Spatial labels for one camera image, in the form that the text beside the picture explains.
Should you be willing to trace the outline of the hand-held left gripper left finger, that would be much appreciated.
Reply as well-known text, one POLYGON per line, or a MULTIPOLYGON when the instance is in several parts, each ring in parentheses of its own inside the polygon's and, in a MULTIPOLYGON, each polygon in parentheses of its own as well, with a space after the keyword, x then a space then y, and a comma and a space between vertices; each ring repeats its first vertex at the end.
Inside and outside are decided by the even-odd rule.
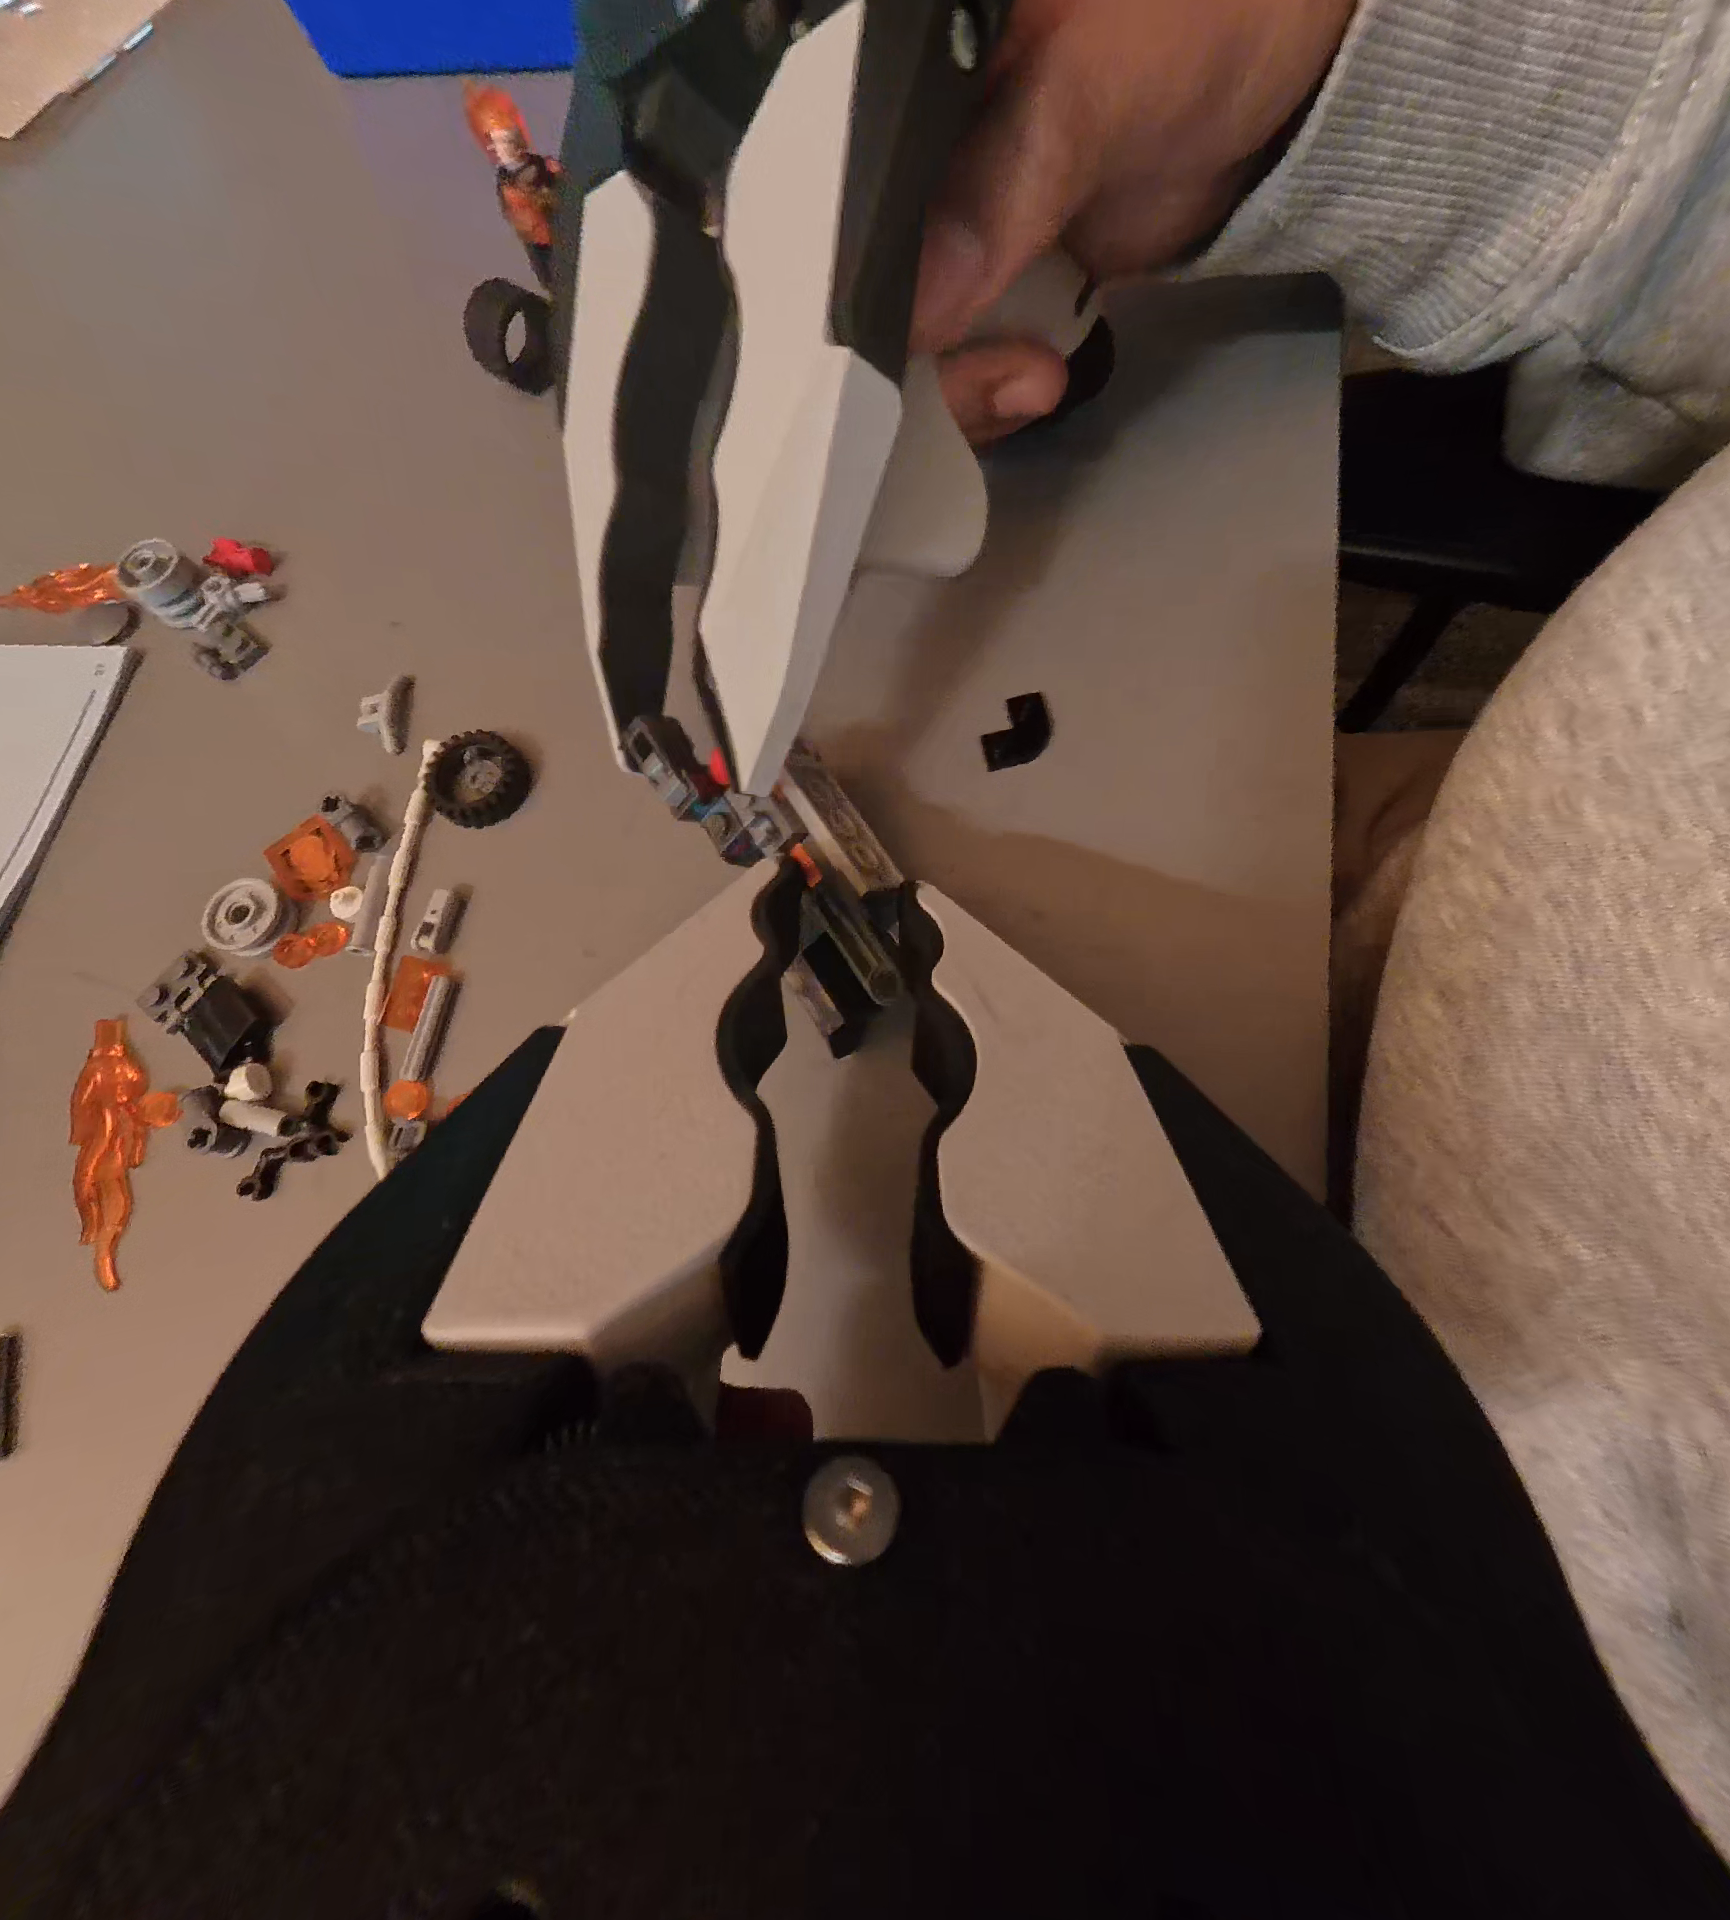
POLYGON ((752 867, 566 1019, 421 1321, 440 1349, 754 1359, 788 1268, 777 1133, 799 867, 752 867))

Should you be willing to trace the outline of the dark grey lego motorcycle frame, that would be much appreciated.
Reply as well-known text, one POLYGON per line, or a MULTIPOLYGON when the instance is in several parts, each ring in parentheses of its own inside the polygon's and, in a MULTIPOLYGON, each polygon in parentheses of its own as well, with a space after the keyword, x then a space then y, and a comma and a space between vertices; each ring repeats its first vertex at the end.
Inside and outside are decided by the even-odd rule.
POLYGON ((700 759, 681 724, 640 716, 622 734, 623 766, 666 812, 697 825, 729 866, 798 867, 804 879, 798 954, 785 983, 835 1059, 855 1053, 903 989, 898 895, 903 874, 806 737, 785 754, 767 793, 733 789, 721 755, 700 759))

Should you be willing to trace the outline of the person's right forearm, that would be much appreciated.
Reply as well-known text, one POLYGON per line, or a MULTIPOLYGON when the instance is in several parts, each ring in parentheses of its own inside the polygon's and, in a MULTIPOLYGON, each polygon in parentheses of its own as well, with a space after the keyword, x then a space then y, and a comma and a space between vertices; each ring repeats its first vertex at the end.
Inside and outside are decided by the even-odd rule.
POLYGON ((1405 369, 1506 369, 1511 468, 1681 486, 1730 446, 1730 1, 1361 3, 1190 276, 1328 276, 1405 369))

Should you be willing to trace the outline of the wide black lego tyre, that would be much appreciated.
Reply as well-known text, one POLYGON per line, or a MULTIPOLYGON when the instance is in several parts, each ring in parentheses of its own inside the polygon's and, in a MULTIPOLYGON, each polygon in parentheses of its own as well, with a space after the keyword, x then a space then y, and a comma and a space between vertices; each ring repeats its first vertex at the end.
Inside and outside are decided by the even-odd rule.
POLYGON ((480 280, 463 304, 472 360, 524 395, 542 395, 554 384, 549 321, 547 295, 502 276, 480 280))

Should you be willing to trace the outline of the flame-head lego minifigure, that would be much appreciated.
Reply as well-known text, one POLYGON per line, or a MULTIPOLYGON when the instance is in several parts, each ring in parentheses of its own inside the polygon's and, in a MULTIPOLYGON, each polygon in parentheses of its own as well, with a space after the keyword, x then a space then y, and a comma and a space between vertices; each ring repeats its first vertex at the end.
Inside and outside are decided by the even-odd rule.
POLYGON ((561 165, 555 156, 544 156, 534 145, 528 121, 510 92, 468 77, 462 98, 472 138, 492 164, 502 216, 516 232, 540 285, 547 287, 561 165))

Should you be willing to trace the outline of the grey white lego pin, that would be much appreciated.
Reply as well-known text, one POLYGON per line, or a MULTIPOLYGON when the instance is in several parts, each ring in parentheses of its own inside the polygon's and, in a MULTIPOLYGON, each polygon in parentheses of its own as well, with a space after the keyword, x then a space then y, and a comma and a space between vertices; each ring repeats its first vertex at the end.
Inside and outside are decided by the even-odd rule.
POLYGON ((267 1101, 230 1096, 220 1085, 198 1085, 179 1096, 179 1125, 188 1150, 238 1158, 254 1150, 254 1141, 295 1137, 305 1120, 267 1101))

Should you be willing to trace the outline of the black lego engine block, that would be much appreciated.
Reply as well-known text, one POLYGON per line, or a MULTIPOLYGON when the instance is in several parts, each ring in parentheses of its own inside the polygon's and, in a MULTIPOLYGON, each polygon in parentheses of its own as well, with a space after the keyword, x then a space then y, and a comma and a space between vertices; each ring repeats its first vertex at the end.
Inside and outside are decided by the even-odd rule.
POLYGON ((266 1065, 272 1057, 276 1019, 203 952, 179 954, 134 1005, 164 1034, 183 1039, 215 1084, 238 1068, 266 1065))

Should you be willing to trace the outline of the tall grey lego wheel hub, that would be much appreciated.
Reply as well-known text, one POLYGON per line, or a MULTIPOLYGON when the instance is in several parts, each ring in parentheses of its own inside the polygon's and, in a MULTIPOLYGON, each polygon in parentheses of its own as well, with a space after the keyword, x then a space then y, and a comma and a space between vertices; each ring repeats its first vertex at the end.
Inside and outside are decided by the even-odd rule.
POLYGON ((209 620, 206 568, 172 539, 131 541, 115 557, 111 577, 125 602, 168 627, 191 631, 209 620))

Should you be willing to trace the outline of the orange skull lego tile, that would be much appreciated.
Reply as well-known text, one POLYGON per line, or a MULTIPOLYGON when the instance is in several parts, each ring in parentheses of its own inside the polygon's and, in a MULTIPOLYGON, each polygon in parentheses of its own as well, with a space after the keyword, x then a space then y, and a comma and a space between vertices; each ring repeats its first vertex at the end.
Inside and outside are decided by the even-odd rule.
POLYGON ((319 812, 270 841, 261 855, 276 892, 297 904, 330 899, 350 884, 358 859, 345 832, 319 812))

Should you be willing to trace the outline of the flat grey lego wheel hub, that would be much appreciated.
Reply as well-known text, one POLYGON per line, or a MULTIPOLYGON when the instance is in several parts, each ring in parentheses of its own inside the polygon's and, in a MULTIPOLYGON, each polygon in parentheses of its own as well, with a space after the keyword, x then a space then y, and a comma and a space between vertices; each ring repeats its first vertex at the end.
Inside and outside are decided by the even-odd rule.
POLYGON ((233 957, 261 957, 299 923, 302 902, 270 875, 238 875, 218 885, 200 912, 200 943, 233 957))

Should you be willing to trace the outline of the large orange lego flame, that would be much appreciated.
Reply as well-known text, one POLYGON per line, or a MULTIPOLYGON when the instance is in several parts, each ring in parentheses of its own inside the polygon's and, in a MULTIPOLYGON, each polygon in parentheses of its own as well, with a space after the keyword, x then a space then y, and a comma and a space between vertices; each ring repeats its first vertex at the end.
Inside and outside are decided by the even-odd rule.
POLYGON ((151 1127, 142 1112, 148 1092, 150 1077, 129 1046, 125 1019, 98 1019, 70 1094, 68 1140, 76 1154, 72 1200, 80 1246, 90 1252, 104 1291, 121 1283, 115 1252, 134 1212, 131 1172, 148 1154, 151 1127))

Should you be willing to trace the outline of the person's right hand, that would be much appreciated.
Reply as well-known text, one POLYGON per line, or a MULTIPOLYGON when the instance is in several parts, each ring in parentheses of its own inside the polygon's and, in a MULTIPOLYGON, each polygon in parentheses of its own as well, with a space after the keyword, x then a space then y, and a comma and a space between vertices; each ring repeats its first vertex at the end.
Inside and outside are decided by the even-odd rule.
POLYGON ((975 339, 1053 249, 1095 282, 1182 259, 1231 216, 1323 86, 1354 1, 1011 3, 925 218, 909 348, 975 447, 1050 418, 1051 348, 975 339))

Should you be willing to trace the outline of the blue plastic bin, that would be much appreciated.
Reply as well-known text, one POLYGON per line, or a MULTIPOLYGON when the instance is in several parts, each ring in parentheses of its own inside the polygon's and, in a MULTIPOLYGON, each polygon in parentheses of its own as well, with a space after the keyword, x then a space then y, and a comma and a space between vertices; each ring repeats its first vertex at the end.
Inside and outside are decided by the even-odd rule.
POLYGON ((572 1, 288 1, 339 80, 559 73, 578 58, 572 1))

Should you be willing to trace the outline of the person's grey hoodie torso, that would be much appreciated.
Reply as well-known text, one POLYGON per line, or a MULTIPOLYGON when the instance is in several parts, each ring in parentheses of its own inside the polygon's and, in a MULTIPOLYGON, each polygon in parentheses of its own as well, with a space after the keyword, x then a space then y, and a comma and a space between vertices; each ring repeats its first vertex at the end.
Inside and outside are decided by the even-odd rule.
POLYGON ((1356 1226, 1730 1866, 1730 446, 1543 624, 1411 840, 1356 1226))

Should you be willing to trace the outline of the printed paper sheet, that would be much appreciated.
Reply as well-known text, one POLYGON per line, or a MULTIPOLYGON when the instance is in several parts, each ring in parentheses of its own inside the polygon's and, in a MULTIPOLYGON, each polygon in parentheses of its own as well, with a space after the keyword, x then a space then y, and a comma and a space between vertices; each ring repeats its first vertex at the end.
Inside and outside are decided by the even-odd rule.
POLYGON ((0 140, 139 46, 164 1, 0 1, 0 140))

